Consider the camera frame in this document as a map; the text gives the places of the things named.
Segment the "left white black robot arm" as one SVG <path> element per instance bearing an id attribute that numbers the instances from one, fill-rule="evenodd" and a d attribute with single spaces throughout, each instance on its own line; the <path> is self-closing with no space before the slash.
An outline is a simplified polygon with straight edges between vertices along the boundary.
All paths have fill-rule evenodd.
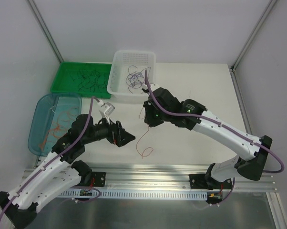
<path id="1" fill-rule="evenodd" d="M 102 118 L 94 124 L 89 114 L 79 115 L 44 161 L 17 188 L 0 192 L 1 215 L 15 228 L 24 229 L 62 192 L 76 185 L 92 187 L 97 178 L 90 167 L 77 158 L 84 153 L 86 144 L 103 139 L 122 147 L 135 140 L 135 136 L 127 132 L 120 121 Z"/>

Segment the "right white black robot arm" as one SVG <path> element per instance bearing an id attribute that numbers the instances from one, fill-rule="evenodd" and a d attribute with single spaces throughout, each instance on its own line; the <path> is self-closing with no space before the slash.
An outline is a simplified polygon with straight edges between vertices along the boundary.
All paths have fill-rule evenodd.
<path id="1" fill-rule="evenodd" d="M 223 122 L 205 106 L 195 100 L 179 101 L 167 89 L 151 84 L 144 92 L 149 94 L 144 102 L 144 121 L 149 127 L 169 122 L 176 127 L 204 134 L 236 153 L 222 163 L 212 163 L 204 174 L 190 174 L 193 189 L 208 190 L 232 187 L 231 180 L 244 177 L 259 181 L 264 172 L 272 139 L 242 132 Z"/>

